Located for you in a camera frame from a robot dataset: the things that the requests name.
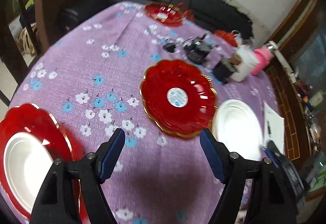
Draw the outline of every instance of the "pink cup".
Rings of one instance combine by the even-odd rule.
[[[274,57],[273,53],[270,52],[265,46],[260,49],[254,49],[256,58],[258,59],[258,65],[250,72],[251,75],[255,76],[264,69]]]

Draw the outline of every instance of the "white paper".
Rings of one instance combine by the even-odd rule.
[[[280,117],[266,102],[264,102],[264,146],[268,141],[274,141],[278,150],[284,155],[284,118]]]

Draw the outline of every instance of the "red scalloped plate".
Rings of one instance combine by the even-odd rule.
[[[74,156],[71,143],[58,128],[59,125],[52,114],[31,103],[11,108],[0,122],[0,182],[16,210],[28,219],[30,212],[27,212],[16,200],[7,182],[4,172],[4,150],[13,135],[18,132],[28,132],[42,142],[53,160],[62,158],[65,161],[72,161]],[[74,188],[80,193],[79,187],[74,185]]]
[[[211,125],[216,91],[198,68],[161,60],[148,68],[140,86],[147,115],[167,134],[193,138]]]
[[[177,7],[168,3],[152,2],[144,7],[145,13],[162,23],[179,23],[185,14]]]

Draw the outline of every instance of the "white plate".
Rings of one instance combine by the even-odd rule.
[[[263,136],[257,116],[242,101],[227,100],[215,112],[212,134],[229,152],[249,160],[261,160]]]
[[[27,132],[13,135],[4,149],[4,173],[14,197],[28,212],[53,159],[42,143]]]

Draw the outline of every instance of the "table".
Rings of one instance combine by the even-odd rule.
[[[169,137],[145,114],[139,94],[144,72],[160,59],[186,58],[180,45],[173,54],[164,51],[166,38],[184,41],[208,33],[206,41],[219,46],[199,69],[213,79],[218,105],[244,101],[263,128],[263,101],[278,111],[273,89],[263,72],[223,86],[210,71],[221,56],[231,56],[232,46],[188,20],[167,27],[142,9],[131,2],[115,4],[64,36],[32,68],[10,107],[33,102],[46,109],[86,153],[107,141],[115,128],[125,130],[115,171],[102,185],[118,223],[208,223],[223,185],[214,178],[199,137]],[[241,207],[250,186],[247,181]]]

